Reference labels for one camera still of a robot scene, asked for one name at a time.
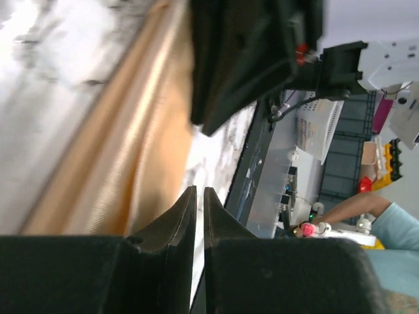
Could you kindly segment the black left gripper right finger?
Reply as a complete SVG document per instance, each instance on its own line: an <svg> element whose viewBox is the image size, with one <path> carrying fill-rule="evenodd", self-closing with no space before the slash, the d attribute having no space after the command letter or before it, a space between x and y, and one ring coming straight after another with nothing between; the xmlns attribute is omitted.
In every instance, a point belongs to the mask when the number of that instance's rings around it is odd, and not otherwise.
<svg viewBox="0 0 419 314"><path fill-rule="evenodd" d="M222 205L214 188L204 189L204 241L218 239L256 239Z"/></svg>

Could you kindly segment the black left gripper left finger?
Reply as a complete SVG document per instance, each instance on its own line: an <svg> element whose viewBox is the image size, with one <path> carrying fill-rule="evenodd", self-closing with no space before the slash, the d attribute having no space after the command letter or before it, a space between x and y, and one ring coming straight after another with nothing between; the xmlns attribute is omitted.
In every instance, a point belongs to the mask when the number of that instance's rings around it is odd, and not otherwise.
<svg viewBox="0 0 419 314"><path fill-rule="evenodd" d="M195 186L164 214L128 239L128 313L188 313L196 231Z"/></svg>

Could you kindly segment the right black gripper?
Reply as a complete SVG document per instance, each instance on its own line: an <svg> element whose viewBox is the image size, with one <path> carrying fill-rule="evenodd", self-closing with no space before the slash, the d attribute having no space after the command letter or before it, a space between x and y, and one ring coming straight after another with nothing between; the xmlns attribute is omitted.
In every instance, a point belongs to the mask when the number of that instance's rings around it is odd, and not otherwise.
<svg viewBox="0 0 419 314"><path fill-rule="evenodd" d="M284 88L316 88L324 1L191 1L193 124L211 136Z"/></svg>

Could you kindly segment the peach cloth napkin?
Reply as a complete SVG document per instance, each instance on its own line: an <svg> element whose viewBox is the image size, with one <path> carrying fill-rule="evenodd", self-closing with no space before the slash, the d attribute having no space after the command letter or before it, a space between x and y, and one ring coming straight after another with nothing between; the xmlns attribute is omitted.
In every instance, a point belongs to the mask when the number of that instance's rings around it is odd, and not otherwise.
<svg viewBox="0 0 419 314"><path fill-rule="evenodd" d="M21 229L126 235L176 201L191 147L187 1L158 1Z"/></svg>

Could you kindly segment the person's forearm in background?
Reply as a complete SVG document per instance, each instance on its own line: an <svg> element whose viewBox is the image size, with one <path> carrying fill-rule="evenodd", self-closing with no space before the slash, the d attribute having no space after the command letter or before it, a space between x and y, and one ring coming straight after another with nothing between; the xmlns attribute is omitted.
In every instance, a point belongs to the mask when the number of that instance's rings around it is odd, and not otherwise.
<svg viewBox="0 0 419 314"><path fill-rule="evenodd" d="M375 220L371 233L386 249L418 251L418 220L398 204L371 192L357 194L314 220L314 224L335 224L343 220L370 214Z"/></svg>

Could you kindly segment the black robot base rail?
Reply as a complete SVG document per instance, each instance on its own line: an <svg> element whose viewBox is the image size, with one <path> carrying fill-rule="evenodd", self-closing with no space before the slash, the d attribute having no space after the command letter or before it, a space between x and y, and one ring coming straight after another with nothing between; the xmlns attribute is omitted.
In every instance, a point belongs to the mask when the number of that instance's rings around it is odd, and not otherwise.
<svg viewBox="0 0 419 314"><path fill-rule="evenodd" d="M271 237L291 161L288 154L296 145L296 112L281 121L268 123L272 101L258 101L246 133L225 209L259 237Z"/></svg>

